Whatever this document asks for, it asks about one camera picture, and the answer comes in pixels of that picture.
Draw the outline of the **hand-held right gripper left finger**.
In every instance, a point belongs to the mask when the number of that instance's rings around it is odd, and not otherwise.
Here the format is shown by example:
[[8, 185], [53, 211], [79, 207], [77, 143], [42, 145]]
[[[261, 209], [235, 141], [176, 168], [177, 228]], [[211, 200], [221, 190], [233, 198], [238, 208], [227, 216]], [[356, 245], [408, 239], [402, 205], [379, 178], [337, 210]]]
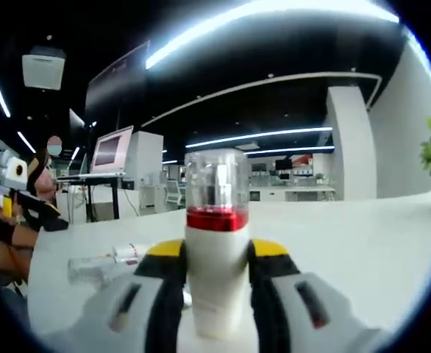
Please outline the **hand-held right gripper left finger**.
[[68, 329], [49, 336], [53, 352], [175, 352], [184, 307], [183, 240], [151, 247], [132, 274], [93, 294]]

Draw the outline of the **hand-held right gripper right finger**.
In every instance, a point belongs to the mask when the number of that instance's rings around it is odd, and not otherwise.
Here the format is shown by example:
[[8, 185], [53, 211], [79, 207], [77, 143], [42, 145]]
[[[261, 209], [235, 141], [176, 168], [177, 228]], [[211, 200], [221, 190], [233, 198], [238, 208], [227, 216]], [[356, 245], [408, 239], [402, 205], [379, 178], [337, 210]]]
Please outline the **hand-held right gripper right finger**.
[[349, 300], [302, 273], [282, 245], [254, 239], [247, 253], [260, 352], [376, 352], [382, 331], [368, 328]]

